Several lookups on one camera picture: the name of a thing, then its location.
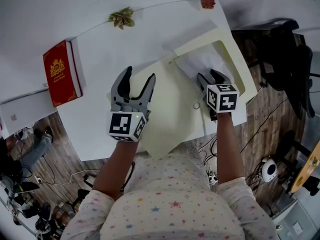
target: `black and white marker cube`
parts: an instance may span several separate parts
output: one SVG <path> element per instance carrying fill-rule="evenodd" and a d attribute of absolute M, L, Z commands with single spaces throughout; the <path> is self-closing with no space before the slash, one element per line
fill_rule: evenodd
<path fill-rule="evenodd" d="M 110 111 L 107 115 L 107 134 L 117 141 L 137 142 L 146 122 L 142 112 Z"/>
<path fill-rule="evenodd" d="M 238 98 L 239 91 L 234 83 L 207 85 L 206 103 L 216 113 L 235 111 Z"/>

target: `jeans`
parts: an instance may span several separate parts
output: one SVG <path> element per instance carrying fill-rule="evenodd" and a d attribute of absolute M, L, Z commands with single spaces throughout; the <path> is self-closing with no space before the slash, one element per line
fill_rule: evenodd
<path fill-rule="evenodd" d="M 22 176 L 24 178 L 31 175 L 30 170 L 32 171 L 34 169 L 38 159 L 45 154 L 47 148 L 50 147 L 51 144 L 52 137 L 49 134 L 44 134 L 41 137 L 41 140 L 34 140 L 33 149 L 29 153 L 25 154 L 21 159 L 19 159 L 19 162 L 23 167 Z"/>

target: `star-patterned shirt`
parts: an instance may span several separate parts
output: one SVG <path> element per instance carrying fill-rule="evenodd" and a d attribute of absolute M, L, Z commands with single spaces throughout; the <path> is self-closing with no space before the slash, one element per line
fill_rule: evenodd
<path fill-rule="evenodd" d="M 61 239 L 277 239 L 244 178 L 212 192 L 199 155 L 187 150 L 161 160 L 139 157 L 116 202 L 92 190 Z"/>

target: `book cover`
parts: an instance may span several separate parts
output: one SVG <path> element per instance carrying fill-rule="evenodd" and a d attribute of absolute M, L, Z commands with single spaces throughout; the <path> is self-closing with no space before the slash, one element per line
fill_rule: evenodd
<path fill-rule="evenodd" d="M 43 62 L 53 106 L 57 107 L 77 99 L 69 65 L 67 42 L 64 40 L 46 52 L 43 55 Z"/>

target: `pajama sleeve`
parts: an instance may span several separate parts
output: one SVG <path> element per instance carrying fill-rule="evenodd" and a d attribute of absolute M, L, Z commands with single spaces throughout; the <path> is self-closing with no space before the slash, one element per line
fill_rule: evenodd
<path fill-rule="evenodd" d="M 99 240 L 100 229 L 114 203 L 108 195 L 96 190 L 90 191 L 65 228 L 61 240 Z"/>
<path fill-rule="evenodd" d="M 226 200 L 231 210 L 238 217 L 245 239 L 278 239 L 276 226 L 256 202 L 244 177 L 218 185 L 217 192 Z"/>

